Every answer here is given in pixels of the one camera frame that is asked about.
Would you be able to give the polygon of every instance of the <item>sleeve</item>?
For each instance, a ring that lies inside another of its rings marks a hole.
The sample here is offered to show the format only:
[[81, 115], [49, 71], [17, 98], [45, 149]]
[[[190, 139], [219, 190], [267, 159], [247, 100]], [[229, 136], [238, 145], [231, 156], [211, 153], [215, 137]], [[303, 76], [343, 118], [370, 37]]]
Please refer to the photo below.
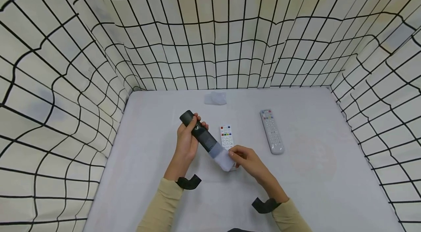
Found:
[[292, 199], [280, 204], [272, 211], [272, 216], [282, 232], [311, 232]]
[[169, 232], [182, 194], [183, 188], [173, 180], [161, 179], [136, 232]]

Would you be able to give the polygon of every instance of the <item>white fabric wall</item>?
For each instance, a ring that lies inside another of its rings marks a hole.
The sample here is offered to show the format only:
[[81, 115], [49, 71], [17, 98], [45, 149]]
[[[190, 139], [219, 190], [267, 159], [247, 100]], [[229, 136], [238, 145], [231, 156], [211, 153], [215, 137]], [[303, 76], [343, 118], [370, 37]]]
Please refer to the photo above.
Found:
[[81, 231], [133, 90], [332, 85], [419, 231], [420, 5], [0, 0], [0, 230]]

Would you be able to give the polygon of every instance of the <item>white remote control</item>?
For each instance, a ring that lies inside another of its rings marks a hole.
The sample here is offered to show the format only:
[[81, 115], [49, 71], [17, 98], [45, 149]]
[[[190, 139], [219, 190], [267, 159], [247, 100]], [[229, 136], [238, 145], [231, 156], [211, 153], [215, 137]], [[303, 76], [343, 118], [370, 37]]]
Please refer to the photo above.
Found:
[[[219, 132], [221, 133], [221, 145], [225, 150], [229, 150], [234, 147], [234, 139], [232, 137], [231, 125], [222, 125], [219, 127]], [[235, 165], [231, 168], [230, 171], [236, 170]]]
[[274, 155], [282, 154], [285, 149], [281, 136], [279, 135], [278, 127], [276, 126], [272, 110], [261, 110], [260, 116], [262, 118], [263, 127], [266, 132], [266, 137], [268, 138], [270, 152]]

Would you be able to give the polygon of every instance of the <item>black wrist strap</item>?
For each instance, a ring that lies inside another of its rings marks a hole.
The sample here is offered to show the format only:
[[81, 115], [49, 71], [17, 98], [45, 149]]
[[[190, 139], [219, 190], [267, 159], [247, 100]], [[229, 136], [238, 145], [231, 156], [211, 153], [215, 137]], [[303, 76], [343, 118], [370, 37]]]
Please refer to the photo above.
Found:
[[179, 177], [176, 183], [185, 190], [194, 190], [200, 182], [202, 182], [202, 179], [195, 174], [190, 180], [187, 180], [185, 177]]
[[254, 209], [260, 214], [267, 214], [275, 210], [281, 203], [277, 203], [275, 199], [269, 198], [266, 202], [262, 202], [259, 198], [256, 198], [253, 204]]

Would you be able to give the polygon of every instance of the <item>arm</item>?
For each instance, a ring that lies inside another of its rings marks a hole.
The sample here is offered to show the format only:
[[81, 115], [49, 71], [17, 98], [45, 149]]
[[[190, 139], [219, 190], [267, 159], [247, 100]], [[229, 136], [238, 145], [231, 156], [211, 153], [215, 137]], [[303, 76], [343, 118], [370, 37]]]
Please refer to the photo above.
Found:
[[[177, 130], [177, 146], [164, 178], [158, 186], [158, 191], [150, 202], [137, 232], [168, 232], [171, 230], [172, 220], [183, 189], [175, 181], [184, 177], [197, 152], [198, 142], [191, 135], [196, 121], [200, 120], [197, 113], [186, 127], [181, 124]], [[209, 129], [206, 122], [202, 125]]]
[[230, 157], [236, 162], [235, 167], [243, 166], [244, 170], [252, 175], [260, 184], [269, 198], [281, 203], [272, 216], [282, 232], [311, 232], [310, 227], [301, 217], [294, 202], [288, 198], [276, 178], [262, 163], [253, 149], [236, 145], [230, 149]]

